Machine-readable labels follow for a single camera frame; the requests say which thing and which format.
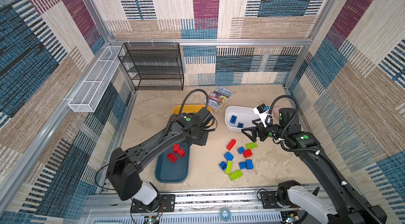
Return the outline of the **green lego brick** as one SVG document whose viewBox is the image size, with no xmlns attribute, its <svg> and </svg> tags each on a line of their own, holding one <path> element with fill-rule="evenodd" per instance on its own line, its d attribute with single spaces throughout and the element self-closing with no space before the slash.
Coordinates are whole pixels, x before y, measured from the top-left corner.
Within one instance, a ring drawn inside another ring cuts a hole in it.
<svg viewBox="0 0 405 224">
<path fill-rule="evenodd" d="M 250 142 L 245 144 L 247 150 L 255 149 L 258 147 L 256 142 Z"/>
</svg>

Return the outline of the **small blue lego brick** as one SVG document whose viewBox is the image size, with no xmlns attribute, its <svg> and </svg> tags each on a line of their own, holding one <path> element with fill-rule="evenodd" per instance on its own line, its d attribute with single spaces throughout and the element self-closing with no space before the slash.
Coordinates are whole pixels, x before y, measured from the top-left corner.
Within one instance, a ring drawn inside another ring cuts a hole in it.
<svg viewBox="0 0 405 224">
<path fill-rule="evenodd" d="M 238 148 L 238 150 L 237 150 L 237 152 L 238 152 L 239 154 L 243 154 L 244 151 L 245 151 L 244 147 L 240 147 L 240 148 Z"/>
</svg>

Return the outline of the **red square lego brick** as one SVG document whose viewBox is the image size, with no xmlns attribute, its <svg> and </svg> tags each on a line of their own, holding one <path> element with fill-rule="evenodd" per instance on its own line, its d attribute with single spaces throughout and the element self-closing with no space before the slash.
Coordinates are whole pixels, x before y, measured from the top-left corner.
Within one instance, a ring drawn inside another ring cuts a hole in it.
<svg viewBox="0 0 405 224">
<path fill-rule="evenodd" d="M 184 149 L 180 148 L 179 150 L 177 150 L 176 152 L 180 158 L 183 158 L 186 155 L 186 152 Z"/>
</svg>

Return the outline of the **red long lego brick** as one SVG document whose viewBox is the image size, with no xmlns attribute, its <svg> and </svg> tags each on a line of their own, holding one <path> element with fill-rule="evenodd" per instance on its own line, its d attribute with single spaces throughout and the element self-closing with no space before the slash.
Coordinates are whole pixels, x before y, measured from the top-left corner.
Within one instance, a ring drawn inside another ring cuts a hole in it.
<svg viewBox="0 0 405 224">
<path fill-rule="evenodd" d="M 232 140 L 228 143 L 226 149 L 227 149 L 228 151 L 230 151 L 230 150 L 235 146 L 235 144 L 236 144 L 236 140 L 235 140 L 235 139 L 232 139 Z"/>
</svg>

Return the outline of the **blue tall brick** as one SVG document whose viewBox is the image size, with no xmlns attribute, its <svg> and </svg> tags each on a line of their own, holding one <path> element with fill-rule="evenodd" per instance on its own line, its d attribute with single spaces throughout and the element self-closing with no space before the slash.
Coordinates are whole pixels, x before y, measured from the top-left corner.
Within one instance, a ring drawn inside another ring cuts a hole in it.
<svg viewBox="0 0 405 224">
<path fill-rule="evenodd" d="M 254 168 L 254 165 L 253 165 L 253 161 L 252 161 L 252 160 L 246 160 L 246 168 L 247 168 L 248 170 L 252 170 L 252 169 Z"/>
</svg>

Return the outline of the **green long brick bottom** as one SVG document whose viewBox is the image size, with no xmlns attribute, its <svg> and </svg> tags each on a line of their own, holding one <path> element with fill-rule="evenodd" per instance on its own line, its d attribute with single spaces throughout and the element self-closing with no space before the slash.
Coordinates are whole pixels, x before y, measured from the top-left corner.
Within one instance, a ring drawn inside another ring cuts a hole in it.
<svg viewBox="0 0 405 224">
<path fill-rule="evenodd" d="M 236 170 L 236 171 L 231 172 L 229 174 L 229 178 L 230 178 L 231 181 L 235 181 L 235 180 L 241 178 L 242 176 L 243 176 L 243 173 L 242 173 L 241 170 Z"/>
</svg>

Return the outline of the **green long brick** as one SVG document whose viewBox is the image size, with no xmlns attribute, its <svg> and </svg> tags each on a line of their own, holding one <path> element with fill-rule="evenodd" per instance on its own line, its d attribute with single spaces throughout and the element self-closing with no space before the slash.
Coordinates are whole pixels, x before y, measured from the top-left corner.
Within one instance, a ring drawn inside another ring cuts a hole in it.
<svg viewBox="0 0 405 224">
<path fill-rule="evenodd" d="M 243 176 L 243 173 L 242 173 L 241 170 L 236 170 L 236 171 L 231 172 L 229 174 L 229 178 L 230 178 L 231 181 L 235 181 L 235 180 L 241 178 L 242 176 Z"/>
<path fill-rule="evenodd" d="M 232 165 L 233 165 L 232 161 L 228 161 L 228 162 L 227 162 L 227 164 L 226 164 L 226 169 L 225 169 L 225 173 L 226 173 L 226 174 L 231 174 L 231 172 L 232 172 Z"/>
</svg>

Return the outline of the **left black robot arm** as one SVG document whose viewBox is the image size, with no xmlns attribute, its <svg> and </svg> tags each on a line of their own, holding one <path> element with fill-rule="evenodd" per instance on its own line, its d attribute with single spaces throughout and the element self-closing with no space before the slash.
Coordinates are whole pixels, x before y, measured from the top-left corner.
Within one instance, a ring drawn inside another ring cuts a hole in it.
<svg viewBox="0 0 405 224">
<path fill-rule="evenodd" d="M 143 181 L 140 173 L 153 159 L 176 144 L 206 145 L 209 133 L 215 131 L 212 126 L 216 119 L 208 110 L 208 105 L 196 113 L 185 113 L 185 104 L 183 102 L 179 112 L 169 117 L 163 130 L 127 150 L 115 149 L 109 163 L 102 166 L 106 169 L 111 190 L 122 201 L 141 203 L 147 212 L 162 209 L 161 193 L 152 183 Z"/>
</svg>

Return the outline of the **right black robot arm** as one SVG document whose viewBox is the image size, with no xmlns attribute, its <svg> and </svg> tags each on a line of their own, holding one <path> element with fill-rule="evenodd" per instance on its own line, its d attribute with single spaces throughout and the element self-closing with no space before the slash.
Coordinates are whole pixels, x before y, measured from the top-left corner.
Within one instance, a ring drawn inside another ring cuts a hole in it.
<svg viewBox="0 0 405 224">
<path fill-rule="evenodd" d="M 294 153 L 305 163 L 328 194 L 331 204 L 327 205 L 316 195 L 309 193 L 295 180 L 278 184 L 277 204 L 282 208 L 298 206 L 322 224 L 384 224 L 387 214 L 379 205 L 371 205 L 359 194 L 327 156 L 320 142 L 310 132 L 301 130 L 298 119 L 298 101 L 291 95 L 276 98 L 289 98 L 294 108 L 282 108 L 278 112 L 279 123 L 273 122 L 273 108 L 261 104 L 253 109 L 258 119 L 253 126 L 242 129 L 252 142 L 272 138 L 275 144 Z"/>
</svg>

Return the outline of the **white plastic bin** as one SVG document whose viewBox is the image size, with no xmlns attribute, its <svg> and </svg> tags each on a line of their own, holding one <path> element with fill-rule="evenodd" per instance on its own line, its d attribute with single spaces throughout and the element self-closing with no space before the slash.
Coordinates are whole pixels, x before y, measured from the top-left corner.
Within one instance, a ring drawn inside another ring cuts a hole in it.
<svg viewBox="0 0 405 224">
<path fill-rule="evenodd" d="M 235 124 L 231 124 L 229 121 L 231 116 L 237 116 Z M 226 127 L 230 131 L 241 132 L 242 129 L 254 126 L 253 120 L 259 119 L 259 117 L 254 113 L 251 107 L 242 106 L 229 106 L 225 111 L 225 123 Z M 238 128 L 238 123 L 242 123 L 243 128 Z"/>
</svg>

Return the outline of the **pink pencil case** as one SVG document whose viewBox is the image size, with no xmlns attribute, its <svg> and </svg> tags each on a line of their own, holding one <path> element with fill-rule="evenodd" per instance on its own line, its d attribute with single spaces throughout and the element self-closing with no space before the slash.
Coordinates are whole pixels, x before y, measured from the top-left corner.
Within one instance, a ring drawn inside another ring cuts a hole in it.
<svg viewBox="0 0 405 224">
<path fill-rule="evenodd" d="M 280 110 L 280 106 L 274 106 L 272 109 L 272 114 L 273 114 L 273 118 L 277 121 L 279 121 L 279 110 Z"/>
</svg>

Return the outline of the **yellow plastic bin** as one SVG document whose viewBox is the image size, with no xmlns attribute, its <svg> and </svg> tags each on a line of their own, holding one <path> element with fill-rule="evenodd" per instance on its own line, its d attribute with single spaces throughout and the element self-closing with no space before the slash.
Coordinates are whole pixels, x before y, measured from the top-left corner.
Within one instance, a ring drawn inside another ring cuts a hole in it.
<svg viewBox="0 0 405 224">
<path fill-rule="evenodd" d="M 178 105 L 173 109 L 173 114 L 175 116 L 172 119 L 173 122 L 176 121 L 176 116 L 179 113 L 180 108 L 181 108 L 181 105 Z M 186 122 L 186 123 L 189 123 L 189 124 L 192 124 L 192 125 L 201 126 L 202 122 L 199 120 L 199 118 L 197 118 L 196 114 L 202 108 L 205 108 L 205 105 L 197 105 L 197 104 L 191 104 L 191 105 L 186 104 L 186 105 L 184 105 L 183 110 L 182 110 L 182 112 L 180 114 L 182 114 L 182 113 L 186 113 L 186 114 L 193 113 L 194 115 L 187 115 L 187 118 L 191 119 L 191 121 L 189 121 L 189 122 L 186 121 L 186 118 L 184 118 L 185 115 L 180 115 L 180 117 L 182 117 L 182 118 L 180 118 L 180 122 Z M 214 124 L 213 119 L 211 119 L 209 121 L 209 123 L 206 125 L 206 127 L 210 127 L 213 124 Z"/>
</svg>

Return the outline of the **paperback children's book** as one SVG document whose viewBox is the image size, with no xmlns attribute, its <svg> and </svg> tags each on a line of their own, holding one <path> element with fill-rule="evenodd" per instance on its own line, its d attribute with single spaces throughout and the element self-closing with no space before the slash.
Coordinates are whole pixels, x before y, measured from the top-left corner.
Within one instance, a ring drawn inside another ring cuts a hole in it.
<svg viewBox="0 0 405 224">
<path fill-rule="evenodd" d="M 221 86 L 212 92 L 208 96 L 208 99 L 205 98 L 203 102 L 205 103 L 208 101 L 208 107 L 211 108 L 212 111 L 217 112 L 228 99 L 233 97 L 233 95 L 234 92 Z"/>
</svg>

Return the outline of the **dark teal plastic bin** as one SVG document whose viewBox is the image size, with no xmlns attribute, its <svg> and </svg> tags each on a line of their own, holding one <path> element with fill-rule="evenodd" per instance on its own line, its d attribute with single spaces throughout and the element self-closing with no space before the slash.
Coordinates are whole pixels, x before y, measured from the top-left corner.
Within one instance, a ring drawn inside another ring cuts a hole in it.
<svg viewBox="0 0 405 224">
<path fill-rule="evenodd" d="M 186 180 L 189 171 L 190 145 L 188 143 L 180 143 L 180 148 L 186 152 L 183 158 L 180 158 L 173 151 L 173 147 L 170 147 L 158 156 L 155 168 L 155 178 L 157 181 L 161 183 L 182 183 Z M 167 155 L 169 153 L 173 153 L 177 157 L 175 163 L 168 160 Z"/>
</svg>

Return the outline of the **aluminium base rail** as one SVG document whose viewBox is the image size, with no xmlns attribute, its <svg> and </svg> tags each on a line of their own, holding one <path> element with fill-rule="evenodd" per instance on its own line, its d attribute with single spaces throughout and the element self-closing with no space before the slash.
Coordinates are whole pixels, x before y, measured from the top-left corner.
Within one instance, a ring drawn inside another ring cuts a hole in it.
<svg viewBox="0 0 405 224">
<path fill-rule="evenodd" d="M 303 209 L 265 209 L 260 195 L 276 187 L 242 187 L 171 191 L 175 201 L 159 217 L 161 224 L 222 224 L 221 214 L 230 214 L 230 224 L 284 224 L 291 214 L 304 215 Z M 132 213 L 133 203 L 115 194 L 88 197 L 81 224 L 149 224 L 155 213 Z"/>
</svg>

